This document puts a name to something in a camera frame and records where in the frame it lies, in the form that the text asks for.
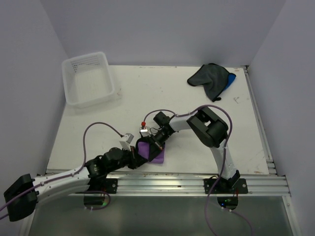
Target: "blue cloth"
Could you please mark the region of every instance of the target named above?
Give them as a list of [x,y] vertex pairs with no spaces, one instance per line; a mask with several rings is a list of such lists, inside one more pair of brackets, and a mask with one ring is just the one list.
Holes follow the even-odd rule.
[[228,87],[230,87],[230,85],[233,83],[235,78],[236,78],[236,75],[234,75],[234,74],[229,74],[228,75],[228,77],[227,77],[227,85],[226,85],[224,90],[226,90]]

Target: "cable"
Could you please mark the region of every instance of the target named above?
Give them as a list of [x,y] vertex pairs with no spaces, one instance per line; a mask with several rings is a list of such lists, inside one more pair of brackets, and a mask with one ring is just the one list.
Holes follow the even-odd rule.
[[[211,204],[212,204],[214,207],[220,207],[218,204],[215,204],[215,203],[211,203]],[[251,232],[254,232],[254,229],[253,229],[253,227],[252,227],[252,224],[251,224],[250,220],[249,220],[247,217],[245,217],[244,215],[242,215],[241,213],[239,213],[239,212],[237,212],[237,211],[234,211],[234,210],[230,211],[230,209],[227,209],[227,208],[224,208],[224,207],[220,207],[220,208],[221,208],[221,209],[223,208],[223,210],[225,210],[225,211],[227,211],[227,212],[230,212],[230,213],[233,213],[233,214],[235,214],[235,215],[237,215],[237,216],[243,218],[243,219],[248,223],[248,225],[250,226]]]
[[152,132],[152,130],[151,130],[151,129],[155,129],[156,131],[159,131],[159,130],[160,130],[160,129],[156,129],[156,128],[151,127],[151,128],[150,128],[150,132],[151,132],[152,134],[156,134],[157,132],[156,132],[156,133],[154,133],[154,132]]
[[147,114],[146,114],[146,116],[145,116],[145,117],[144,117],[144,119],[143,119],[143,122],[145,122],[145,121],[146,121],[146,119],[147,119],[147,117],[148,117],[150,114],[154,113],[154,112],[170,112],[170,113],[172,113],[173,115],[176,115],[176,113],[175,113],[175,112],[173,112],[173,111],[171,111],[171,110],[167,110],[167,109],[158,109],[158,110],[154,110],[154,111],[151,111],[151,112],[147,113]]
[[[93,125],[96,125],[96,124],[103,124],[103,125],[106,125],[108,126],[109,128],[111,128],[112,130],[114,130],[120,137],[122,137],[123,135],[117,131],[117,129],[115,129],[114,127],[112,127],[111,125],[107,124],[107,123],[104,123],[104,122],[94,122],[92,124],[90,124],[84,131],[83,133],[83,155],[84,155],[84,159],[83,159],[83,164],[82,166],[77,170],[75,171],[74,173],[72,174],[68,174],[68,175],[65,175],[65,176],[60,176],[60,177],[56,177],[56,178],[52,178],[52,179],[49,179],[49,180],[46,180],[46,181],[43,181],[43,183],[39,183],[27,190],[25,190],[24,192],[20,193],[19,195],[15,196],[14,198],[12,198],[10,201],[8,201],[6,204],[4,204],[1,208],[0,208],[0,211],[2,211],[3,209],[5,209],[8,205],[10,205],[13,201],[15,201],[16,199],[18,199],[19,197],[31,192],[32,190],[38,188],[39,186],[43,186],[47,183],[50,183],[50,182],[53,182],[53,181],[56,181],[56,180],[59,180],[59,179],[63,179],[63,178],[67,178],[67,177],[70,177],[70,176],[73,176],[73,175],[76,175],[77,173],[79,173],[83,168],[84,168],[84,165],[86,163],[86,160],[87,160],[87,151],[86,151],[86,145],[85,145],[85,137],[86,137],[86,134],[87,134],[87,131],[89,130],[89,128],[91,128]],[[6,215],[0,217],[0,220],[4,219],[6,217]]]
[[[230,115],[224,110],[222,109],[221,107],[218,107],[218,106],[215,106],[215,105],[202,105],[202,106],[199,106],[197,107],[195,110],[193,110],[192,112],[190,113],[186,113],[186,114],[183,114],[183,115],[175,115],[177,117],[186,117],[186,116],[190,116],[191,114],[195,113],[196,111],[198,111],[199,109],[202,109],[204,107],[213,107],[213,108],[216,108],[220,111],[222,111],[226,117],[228,118],[229,122],[230,122],[230,130],[227,134],[227,137],[225,139],[225,142],[224,142],[224,145],[223,145],[223,163],[222,163],[222,168],[221,168],[221,171],[219,173],[219,176],[217,178],[217,180],[214,182],[214,184],[211,186],[209,192],[208,192],[208,195],[207,195],[207,201],[206,201],[206,204],[205,204],[205,207],[204,207],[204,214],[205,214],[205,218],[206,218],[206,222],[207,222],[207,225],[209,227],[209,229],[211,230],[211,232],[215,235],[215,236],[218,236],[218,234],[214,231],[214,229],[212,228],[211,224],[210,224],[210,220],[209,220],[209,217],[208,217],[208,204],[209,204],[209,199],[210,199],[210,194],[212,193],[213,189],[215,188],[215,186],[217,185],[217,183],[219,182],[220,178],[221,178],[221,175],[223,173],[223,169],[224,169],[224,165],[225,165],[225,160],[226,160],[226,146],[227,146],[227,142],[231,136],[231,133],[232,133],[232,128],[233,128],[233,122],[232,122],[232,119],[230,117]],[[252,224],[250,223],[250,221],[245,218],[243,215],[239,214],[239,213],[236,213],[234,212],[235,214],[237,214],[238,216],[242,217],[250,226],[251,228],[251,236],[254,235],[254,231],[253,231],[253,227],[252,227]]]
[[110,195],[108,193],[104,192],[104,191],[85,191],[85,192],[82,192],[82,193],[100,193],[100,194],[104,194],[104,195],[108,196],[108,203],[106,205],[103,205],[103,206],[100,206],[100,207],[97,207],[97,208],[86,207],[86,209],[89,209],[89,210],[102,210],[102,209],[108,207],[108,205],[110,204],[110,201],[111,201]]
[[5,215],[3,215],[3,216],[0,217],[0,220],[6,218],[6,217],[8,217],[8,216],[9,216],[9,214],[5,214]]

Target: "white wall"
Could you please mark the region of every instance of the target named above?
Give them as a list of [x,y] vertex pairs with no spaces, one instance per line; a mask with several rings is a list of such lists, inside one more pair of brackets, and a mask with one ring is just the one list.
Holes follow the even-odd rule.
[[[45,171],[64,106],[66,54],[38,0],[0,1],[0,31],[2,194],[19,176]],[[19,226],[6,218],[0,234],[17,235]]]
[[315,234],[315,1],[287,0],[250,65],[278,172],[304,235]]
[[110,64],[251,62],[285,0],[41,0],[69,57]]

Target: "white table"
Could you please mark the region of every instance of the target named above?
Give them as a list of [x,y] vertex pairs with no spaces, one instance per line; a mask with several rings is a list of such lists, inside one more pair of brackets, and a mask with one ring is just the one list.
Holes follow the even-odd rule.
[[[95,121],[103,121],[121,133],[140,137],[139,127],[143,117],[155,109],[170,109],[178,114],[192,111],[199,105],[214,104],[225,109],[233,120],[229,148],[241,174],[269,174],[263,144],[259,134],[254,109],[242,68],[227,68],[236,74],[234,83],[224,91],[221,101],[212,103],[203,87],[191,87],[187,79],[199,67],[164,66],[110,66],[120,89],[110,102],[85,109],[65,106],[47,172],[76,168],[83,160],[82,135],[85,128]],[[213,109],[227,123],[220,111]],[[154,114],[147,125],[155,125]],[[119,136],[106,126],[92,127],[87,134],[88,160],[119,147]],[[138,172],[158,173],[217,173],[217,166],[210,150],[191,130],[172,135],[166,143],[163,164],[145,164]]]

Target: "glass panel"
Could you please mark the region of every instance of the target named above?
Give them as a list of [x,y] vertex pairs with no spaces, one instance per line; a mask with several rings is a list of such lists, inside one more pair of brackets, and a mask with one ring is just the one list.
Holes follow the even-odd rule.
[[[112,196],[108,208],[90,212],[81,196],[68,196],[36,211],[30,235],[208,236],[204,204],[205,197]],[[293,235],[282,197],[239,197],[235,210],[251,221],[256,236]],[[221,210],[215,197],[208,213],[218,235],[251,235],[246,221]]]

